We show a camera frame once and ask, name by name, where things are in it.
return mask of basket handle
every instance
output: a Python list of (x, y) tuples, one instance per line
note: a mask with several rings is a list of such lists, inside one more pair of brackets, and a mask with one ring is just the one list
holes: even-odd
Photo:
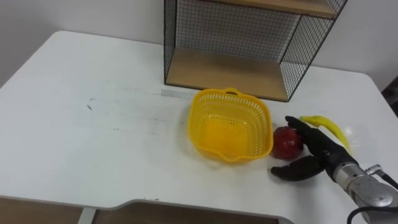
[(235, 88), (226, 88), (226, 89), (222, 90), (222, 92), (227, 93), (227, 94), (237, 95), (237, 96), (243, 95), (243, 93), (241, 93), (240, 91), (238, 91)]

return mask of plastic basket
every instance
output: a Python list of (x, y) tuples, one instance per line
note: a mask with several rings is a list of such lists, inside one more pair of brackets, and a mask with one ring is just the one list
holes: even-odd
[(267, 106), (233, 88), (199, 92), (190, 110), (188, 133), (204, 156), (226, 162), (260, 159), (273, 145)]

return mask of red apple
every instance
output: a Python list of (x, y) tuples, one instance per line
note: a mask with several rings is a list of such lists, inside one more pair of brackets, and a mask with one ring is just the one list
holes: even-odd
[(303, 152), (303, 142), (290, 127), (277, 128), (274, 132), (272, 154), (277, 159), (293, 160)]

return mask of banana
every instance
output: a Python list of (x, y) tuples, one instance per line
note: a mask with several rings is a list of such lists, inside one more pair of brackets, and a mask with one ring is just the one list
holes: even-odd
[(329, 130), (333, 135), (336, 136), (336, 138), (341, 141), (341, 143), (343, 143), (348, 153), (352, 155), (346, 136), (343, 134), (337, 124), (332, 122), (330, 119), (324, 116), (301, 116), (300, 119), (304, 122), (314, 125), (315, 127), (324, 126), (327, 128), (327, 130)]

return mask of wooden shelf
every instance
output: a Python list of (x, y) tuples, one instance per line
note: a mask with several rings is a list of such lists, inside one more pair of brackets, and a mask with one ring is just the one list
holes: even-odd
[(277, 62), (176, 48), (166, 84), (189, 88), (228, 87), (260, 98), (288, 101)]
[(336, 11), (326, 0), (207, 0), (223, 2), (240, 6), (261, 7), (284, 12), (310, 14), (313, 16), (325, 16), (336, 18)]

